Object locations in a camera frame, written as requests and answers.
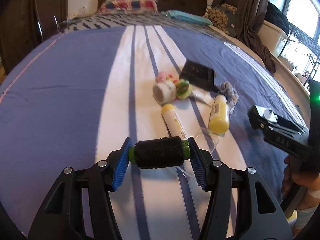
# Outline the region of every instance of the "person's hand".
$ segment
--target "person's hand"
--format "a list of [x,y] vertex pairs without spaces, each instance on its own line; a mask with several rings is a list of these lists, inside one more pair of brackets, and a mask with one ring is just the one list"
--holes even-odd
[[[284,159],[284,163],[288,164],[288,166],[284,169],[284,179],[282,181],[282,188],[281,193],[282,195],[286,195],[293,182],[297,183],[298,185],[304,185],[310,190],[317,191],[320,190],[320,176],[318,172],[308,172],[308,171],[300,171],[300,172],[292,172],[289,164],[290,159],[289,156],[287,156]],[[304,210],[308,208],[315,207],[320,203],[320,199],[314,198],[311,196],[308,192],[306,192],[306,195],[304,196],[303,200],[298,205],[298,209]],[[300,229],[296,229],[295,227],[292,228],[292,233],[294,235],[297,235],[300,233]]]

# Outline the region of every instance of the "pink plush toy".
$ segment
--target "pink plush toy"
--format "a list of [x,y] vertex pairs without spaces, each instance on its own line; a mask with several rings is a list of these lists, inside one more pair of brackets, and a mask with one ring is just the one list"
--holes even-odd
[[164,83],[167,81],[167,73],[165,71],[160,71],[156,77],[157,83]]

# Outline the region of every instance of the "wooden wardrobe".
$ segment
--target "wooden wardrobe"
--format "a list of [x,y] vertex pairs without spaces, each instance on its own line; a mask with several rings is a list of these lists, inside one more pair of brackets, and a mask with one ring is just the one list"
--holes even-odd
[[10,0],[0,16],[0,57],[8,74],[30,51],[58,32],[68,0]]

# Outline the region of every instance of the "light blue pillow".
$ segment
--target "light blue pillow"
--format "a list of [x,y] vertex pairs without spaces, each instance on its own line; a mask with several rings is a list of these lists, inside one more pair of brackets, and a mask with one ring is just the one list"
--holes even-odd
[[193,14],[189,14],[181,11],[169,10],[161,13],[166,15],[169,18],[176,19],[176,20],[181,20],[181,21],[201,24],[201,25],[207,25],[207,26],[213,25],[212,22],[207,18],[203,18],[198,15],[193,15]]

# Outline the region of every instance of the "yellow bottle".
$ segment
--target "yellow bottle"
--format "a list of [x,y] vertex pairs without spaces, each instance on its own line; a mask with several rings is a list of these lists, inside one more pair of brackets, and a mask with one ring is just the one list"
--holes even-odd
[[224,95],[217,95],[211,109],[209,129],[215,134],[223,134],[229,129],[229,109]]

